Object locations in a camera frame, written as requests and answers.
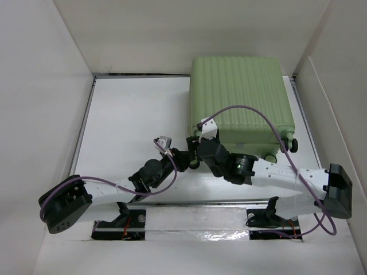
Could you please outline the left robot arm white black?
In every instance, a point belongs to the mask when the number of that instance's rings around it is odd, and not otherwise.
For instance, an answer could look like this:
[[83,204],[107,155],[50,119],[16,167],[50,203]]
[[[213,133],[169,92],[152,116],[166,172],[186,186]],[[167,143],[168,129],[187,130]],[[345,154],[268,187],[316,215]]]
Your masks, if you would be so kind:
[[148,160],[127,179],[115,183],[95,176],[71,175],[39,199],[40,219],[48,232],[58,234],[82,220],[88,208],[105,203],[134,203],[169,190],[185,172],[192,154],[176,148]]

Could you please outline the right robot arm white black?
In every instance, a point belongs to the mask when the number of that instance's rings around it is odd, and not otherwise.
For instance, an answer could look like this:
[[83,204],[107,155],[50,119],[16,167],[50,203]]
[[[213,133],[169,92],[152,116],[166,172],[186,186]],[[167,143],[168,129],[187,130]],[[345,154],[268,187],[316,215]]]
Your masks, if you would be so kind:
[[236,185],[274,186],[294,191],[290,197],[269,199],[265,219],[278,225],[285,219],[326,210],[332,218],[352,216],[353,184],[339,164],[328,169],[299,169],[278,165],[253,155],[230,153],[218,139],[186,139],[192,160],[204,162],[217,178]]

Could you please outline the green hard-shell suitcase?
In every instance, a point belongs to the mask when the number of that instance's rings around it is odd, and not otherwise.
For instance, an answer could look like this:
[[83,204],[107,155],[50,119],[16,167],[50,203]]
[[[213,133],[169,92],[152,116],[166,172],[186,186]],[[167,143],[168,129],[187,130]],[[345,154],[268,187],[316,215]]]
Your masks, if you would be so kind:
[[298,151],[295,122],[279,61],[275,57],[198,56],[190,74],[191,136],[214,118],[221,144],[233,153],[276,162],[280,142]]

